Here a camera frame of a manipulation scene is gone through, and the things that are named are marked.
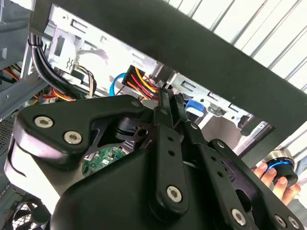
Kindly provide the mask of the person's hand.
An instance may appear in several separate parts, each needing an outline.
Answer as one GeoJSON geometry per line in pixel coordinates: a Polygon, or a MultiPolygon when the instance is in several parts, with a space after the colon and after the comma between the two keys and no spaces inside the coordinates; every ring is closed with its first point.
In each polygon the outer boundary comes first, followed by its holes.
{"type": "MultiPolygon", "coordinates": [[[[252,171],[254,174],[267,186],[270,187],[273,184],[273,180],[277,175],[277,171],[274,168],[269,170],[266,163],[261,163],[257,168],[252,171]]],[[[288,180],[286,177],[280,177],[278,182],[274,185],[272,192],[278,197],[286,206],[299,194],[301,187],[298,184],[287,186],[288,180]]]]}

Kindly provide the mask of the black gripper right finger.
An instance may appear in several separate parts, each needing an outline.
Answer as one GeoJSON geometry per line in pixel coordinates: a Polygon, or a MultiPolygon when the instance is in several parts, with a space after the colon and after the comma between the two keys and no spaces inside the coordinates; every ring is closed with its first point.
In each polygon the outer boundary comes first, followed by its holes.
{"type": "Polygon", "coordinates": [[[187,119],[181,95],[173,95],[173,124],[183,135],[184,159],[194,163],[209,218],[217,230],[302,230],[303,224],[221,140],[207,142],[187,119]]]}

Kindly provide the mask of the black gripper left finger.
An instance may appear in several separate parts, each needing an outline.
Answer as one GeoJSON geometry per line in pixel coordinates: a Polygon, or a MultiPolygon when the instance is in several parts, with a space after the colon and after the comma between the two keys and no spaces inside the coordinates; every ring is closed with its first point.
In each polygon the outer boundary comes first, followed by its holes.
{"type": "Polygon", "coordinates": [[[42,197],[55,190],[60,200],[70,187],[88,177],[74,177],[86,155],[126,140],[136,143],[131,153],[140,150],[155,123],[175,131],[171,97],[166,91],[159,92],[154,109],[130,95],[27,107],[14,122],[11,167],[33,182],[32,194],[42,197]]]}

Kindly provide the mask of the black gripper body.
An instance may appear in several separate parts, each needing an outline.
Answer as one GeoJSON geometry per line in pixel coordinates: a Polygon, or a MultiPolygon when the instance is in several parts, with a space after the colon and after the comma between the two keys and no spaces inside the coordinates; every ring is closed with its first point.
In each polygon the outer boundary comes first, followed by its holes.
{"type": "Polygon", "coordinates": [[[58,201],[53,230],[216,230],[179,134],[155,123],[140,150],[86,177],[58,201]]]}

